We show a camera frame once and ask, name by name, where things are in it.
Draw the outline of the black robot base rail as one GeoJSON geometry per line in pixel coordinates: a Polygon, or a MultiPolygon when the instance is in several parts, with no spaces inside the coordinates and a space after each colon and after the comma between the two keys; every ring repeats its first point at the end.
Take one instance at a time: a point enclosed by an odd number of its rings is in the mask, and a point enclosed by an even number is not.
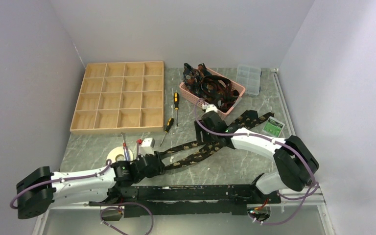
{"type": "Polygon", "coordinates": [[[246,215],[253,205],[279,204],[276,192],[268,195],[249,184],[199,186],[131,186],[108,191],[107,199],[89,202],[90,206],[124,207],[126,218],[148,215],[216,214],[246,215]]]}

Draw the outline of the black gold patterned tie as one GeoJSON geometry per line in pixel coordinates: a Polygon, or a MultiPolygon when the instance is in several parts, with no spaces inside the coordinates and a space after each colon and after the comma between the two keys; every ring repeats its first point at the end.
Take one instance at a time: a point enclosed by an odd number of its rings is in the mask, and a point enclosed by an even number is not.
{"type": "MultiPolygon", "coordinates": [[[[244,127],[247,129],[252,129],[265,121],[267,121],[270,117],[274,117],[275,114],[273,112],[268,112],[260,117],[258,117],[258,113],[255,110],[247,110],[243,112],[238,118],[236,118],[233,122],[231,122],[230,126],[238,126],[238,127],[244,127]]],[[[193,164],[197,164],[211,155],[215,154],[217,151],[225,147],[225,145],[217,142],[201,142],[201,141],[190,141],[184,144],[177,145],[175,147],[171,147],[168,150],[159,152],[160,159],[165,159],[167,157],[170,157],[172,154],[192,149],[195,147],[201,147],[196,152],[186,156],[185,158],[182,158],[181,160],[178,160],[174,163],[171,163],[164,167],[165,171],[173,170],[173,169],[179,169],[182,167],[190,166],[193,164]]]]}

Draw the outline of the green screw bit box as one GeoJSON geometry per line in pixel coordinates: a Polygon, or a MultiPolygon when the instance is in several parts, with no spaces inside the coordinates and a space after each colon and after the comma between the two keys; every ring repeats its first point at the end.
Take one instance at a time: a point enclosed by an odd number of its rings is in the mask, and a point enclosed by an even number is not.
{"type": "Polygon", "coordinates": [[[279,138],[285,126],[285,123],[275,119],[274,117],[269,117],[265,126],[263,127],[262,132],[265,135],[279,138]]]}

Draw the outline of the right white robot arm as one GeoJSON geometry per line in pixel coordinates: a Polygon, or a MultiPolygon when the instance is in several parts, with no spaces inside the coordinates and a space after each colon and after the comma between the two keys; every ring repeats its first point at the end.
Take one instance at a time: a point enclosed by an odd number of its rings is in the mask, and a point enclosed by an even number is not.
{"type": "Polygon", "coordinates": [[[250,196],[256,203],[264,202],[270,193],[280,189],[301,191],[315,185],[314,174],[319,169],[319,163],[299,137],[275,138],[251,131],[272,116],[273,113],[259,116],[257,111],[247,110],[227,124],[217,112],[208,111],[194,122],[198,140],[252,152],[275,164],[276,171],[264,173],[252,183],[250,196]]]}

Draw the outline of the upper black yellow screwdriver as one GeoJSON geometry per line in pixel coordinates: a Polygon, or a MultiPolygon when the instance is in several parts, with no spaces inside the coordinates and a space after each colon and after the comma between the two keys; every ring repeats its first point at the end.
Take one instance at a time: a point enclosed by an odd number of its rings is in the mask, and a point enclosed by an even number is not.
{"type": "Polygon", "coordinates": [[[176,126],[178,126],[178,111],[179,111],[179,93],[175,92],[173,95],[174,109],[176,110],[176,126]]]}

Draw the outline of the lower black yellow screwdriver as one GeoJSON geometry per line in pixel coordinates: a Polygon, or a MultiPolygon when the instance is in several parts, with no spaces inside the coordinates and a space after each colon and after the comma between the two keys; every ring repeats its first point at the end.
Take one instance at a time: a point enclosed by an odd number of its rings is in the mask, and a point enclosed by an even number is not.
{"type": "Polygon", "coordinates": [[[174,118],[172,118],[172,117],[169,118],[169,120],[167,121],[166,127],[165,127],[165,131],[164,131],[165,134],[164,134],[164,136],[163,136],[163,138],[162,138],[162,140],[161,140],[160,146],[162,146],[162,144],[163,144],[163,142],[164,142],[164,140],[165,140],[165,137],[166,137],[166,135],[169,133],[169,131],[170,131],[170,129],[171,129],[173,123],[174,123],[174,118]]]}

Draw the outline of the clear plastic organizer box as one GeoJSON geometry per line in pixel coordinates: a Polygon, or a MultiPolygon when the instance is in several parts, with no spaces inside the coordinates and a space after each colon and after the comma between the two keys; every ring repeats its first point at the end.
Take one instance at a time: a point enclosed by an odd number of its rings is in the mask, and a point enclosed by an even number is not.
{"type": "Polygon", "coordinates": [[[235,81],[246,89],[246,94],[259,95],[261,75],[261,68],[240,64],[235,81]]]}

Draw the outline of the blue red small screwdriver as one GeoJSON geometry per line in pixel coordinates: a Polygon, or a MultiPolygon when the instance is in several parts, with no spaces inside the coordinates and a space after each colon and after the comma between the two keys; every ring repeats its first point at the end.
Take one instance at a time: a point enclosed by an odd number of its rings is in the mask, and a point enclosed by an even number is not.
{"type": "Polygon", "coordinates": [[[127,147],[125,134],[122,132],[121,136],[122,136],[122,146],[123,146],[123,152],[124,152],[125,160],[128,161],[128,162],[131,162],[132,159],[131,159],[130,152],[129,152],[128,147],[127,147]]]}

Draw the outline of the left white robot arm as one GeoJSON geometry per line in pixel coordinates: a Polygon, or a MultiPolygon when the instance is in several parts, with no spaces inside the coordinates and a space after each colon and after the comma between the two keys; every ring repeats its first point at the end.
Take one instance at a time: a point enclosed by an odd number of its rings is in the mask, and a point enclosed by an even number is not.
{"type": "Polygon", "coordinates": [[[108,159],[104,167],[85,171],[52,172],[43,166],[17,183],[17,194],[10,201],[10,208],[17,210],[18,219],[29,219],[67,204],[89,202],[113,206],[136,198],[132,185],[159,176],[164,170],[157,151],[130,162],[108,159]]]}

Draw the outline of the pile of patterned ties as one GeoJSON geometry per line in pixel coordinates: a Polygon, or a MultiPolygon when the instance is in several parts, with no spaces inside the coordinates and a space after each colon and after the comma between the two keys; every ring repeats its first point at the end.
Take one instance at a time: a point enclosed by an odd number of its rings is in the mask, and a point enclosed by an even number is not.
{"type": "Polygon", "coordinates": [[[211,74],[203,63],[198,68],[184,63],[183,83],[191,94],[214,104],[222,112],[227,112],[239,97],[230,79],[211,74]]]}

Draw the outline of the black yellow screwdriver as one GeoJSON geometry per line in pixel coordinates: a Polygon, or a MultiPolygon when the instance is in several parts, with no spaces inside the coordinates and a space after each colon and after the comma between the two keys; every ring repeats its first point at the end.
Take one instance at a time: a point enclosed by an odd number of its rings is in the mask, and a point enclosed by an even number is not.
{"type": "Polygon", "coordinates": [[[179,93],[175,92],[173,95],[174,109],[176,110],[176,126],[178,126],[178,111],[179,111],[179,93]]]}
{"type": "Polygon", "coordinates": [[[166,127],[165,127],[165,131],[164,131],[165,134],[164,134],[164,136],[163,136],[163,138],[162,138],[162,140],[161,140],[160,146],[162,146],[162,144],[163,144],[163,142],[164,142],[164,140],[165,140],[165,137],[166,137],[166,135],[169,133],[169,131],[170,131],[170,129],[171,129],[173,123],[174,123],[174,118],[172,118],[172,117],[169,118],[169,120],[167,121],[166,127]]]}

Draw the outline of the white tape roll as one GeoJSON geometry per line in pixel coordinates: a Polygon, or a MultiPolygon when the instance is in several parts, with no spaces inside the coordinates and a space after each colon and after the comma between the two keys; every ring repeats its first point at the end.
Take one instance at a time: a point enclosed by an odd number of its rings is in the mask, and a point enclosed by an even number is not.
{"type": "Polygon", "coordinates": [[[118,161],[133,161],[135,159],[133,152],[128,149],[127,153],[129,156],[126,157],[123,147],[116,147],[109,152],[106,159],[111,160],[112,163],[118,161]]]}

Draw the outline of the pink plastic basket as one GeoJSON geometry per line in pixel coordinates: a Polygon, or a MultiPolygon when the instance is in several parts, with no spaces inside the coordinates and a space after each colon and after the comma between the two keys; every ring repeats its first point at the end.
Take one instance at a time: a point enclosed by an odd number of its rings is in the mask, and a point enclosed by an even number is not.
{"type": "Polygon", "coordinates": [[[205,64],[192,67],[184,64],[180,94],[189,102],[201,107],[215,105],[222,118],[226,118],[241,101],[245,87],[209,69],[205,64]]]}

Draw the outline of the wooden compartment tray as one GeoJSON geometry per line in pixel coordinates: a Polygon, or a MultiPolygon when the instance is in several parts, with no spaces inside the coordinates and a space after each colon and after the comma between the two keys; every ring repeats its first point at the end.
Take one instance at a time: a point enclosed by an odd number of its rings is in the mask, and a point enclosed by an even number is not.
{"type": "Polygon", "coordinates": [[[88,63],[70,132],[161,132],[164,69],[163,61],[88,63]]]}

